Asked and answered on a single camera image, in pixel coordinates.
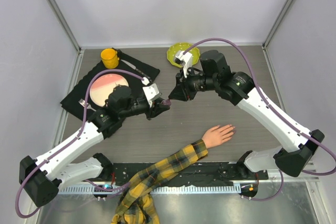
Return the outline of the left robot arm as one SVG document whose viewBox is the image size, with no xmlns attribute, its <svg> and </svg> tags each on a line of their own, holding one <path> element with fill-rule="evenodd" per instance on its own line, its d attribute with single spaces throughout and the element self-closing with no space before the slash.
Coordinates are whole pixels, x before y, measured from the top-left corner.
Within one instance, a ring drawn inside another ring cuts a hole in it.
<svg viewBox="0 0 336 224">
<path fill-rule="evenodd" d="M 20 190 L 28 194 L 36 207 L 42 207 L 69 184 L 95 177 L 107 181 L 112 174 L 112 164 L 104 156 L 80 164 L 72 164 L 72 161 L 112 136 L 125 118 L 144 114 L 150 120 L 170 106 L 170 100 L 161 97 L 156 84 L 144 87 L 143 95 L 138 98 L 132 95 L 130 87 L 115 87 L 104 106 L 85 118 L 82 127 L 71 137 L 35 159 L 26 156 L 20 161 Z"/>
</svg>

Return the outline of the purple nail polish bottle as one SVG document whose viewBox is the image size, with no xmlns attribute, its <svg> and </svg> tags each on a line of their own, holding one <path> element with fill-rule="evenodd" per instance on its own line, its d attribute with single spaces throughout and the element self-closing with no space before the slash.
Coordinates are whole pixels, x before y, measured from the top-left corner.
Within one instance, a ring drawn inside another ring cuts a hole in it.
<svg viewBox="0 0 336 224">
<path fill-rule="evenodd" d="M 171 106 L 171 101 L 170 101 L 170 99 L 163 100 L 161 103 L 162 103 L 163 105 L 166 105 L 166 106 Z"/>
</svg>

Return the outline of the mannequin hand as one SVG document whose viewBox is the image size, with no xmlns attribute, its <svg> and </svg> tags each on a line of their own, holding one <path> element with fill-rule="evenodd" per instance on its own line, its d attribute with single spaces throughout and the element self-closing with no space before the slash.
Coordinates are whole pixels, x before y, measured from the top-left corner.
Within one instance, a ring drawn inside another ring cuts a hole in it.
<svg viewBox="0 0 336 224">
<path fill-rule="evenodd" d="M 217 125 L 205 132 L 202 140 L 206 148 L 213 148 L 220 146 L 231 140 L 235 134 L 235 127 L 231 124 L 220 126 Z"/>
</svg>

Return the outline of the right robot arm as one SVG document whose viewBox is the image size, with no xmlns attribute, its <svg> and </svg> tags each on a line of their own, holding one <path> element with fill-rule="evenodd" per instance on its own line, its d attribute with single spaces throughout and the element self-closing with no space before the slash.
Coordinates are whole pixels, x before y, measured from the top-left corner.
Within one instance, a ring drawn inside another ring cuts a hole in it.
<svg viewBox="0 0 336 224">
<path fill-rule="evenodd" d="M 193 56 L 189 52 L 179 51 L 173 60 L 183 68 L 175 76 L 176 86 L 169 99 L 188 101 L 193 100 L 197 92 L 215 91 L 222 99 L 253 116 L 279 141 L 276 148 L 246 152 L 237 166 L 239 177 L 250 179 L 265 169 L 279 169 L 291 177 L 300 175 L 318 148 L 304 136 L 322 142 L 324 134 L 320 130 L 311 131 L 293 120 L 263 90 L 257 90 L 248 74 L 231 72 L 225 56 L 217 50 L 201 54 L 201 70 L 192 67 Z"/>
</svg>

